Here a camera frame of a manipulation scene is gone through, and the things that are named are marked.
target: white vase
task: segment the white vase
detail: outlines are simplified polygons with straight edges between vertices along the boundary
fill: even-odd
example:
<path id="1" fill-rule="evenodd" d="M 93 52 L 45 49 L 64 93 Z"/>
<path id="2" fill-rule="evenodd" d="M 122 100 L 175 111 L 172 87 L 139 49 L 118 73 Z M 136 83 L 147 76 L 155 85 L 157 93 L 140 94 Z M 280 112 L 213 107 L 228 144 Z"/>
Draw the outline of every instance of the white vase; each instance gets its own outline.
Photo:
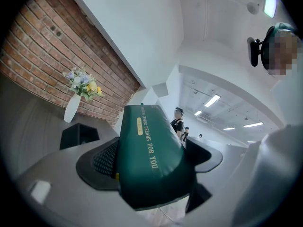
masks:
<path id="1" fill-rule="evenodd" d="M 67 104 L 67 107 L 65 109 L 64 114 L 64 121 L 67 123 L 70 123 L 73 117 L 75 116 L 79 103 L 81 100 L 81 96 L 74 94 L 74 96 L 71 97 L 70 101 Z"/>

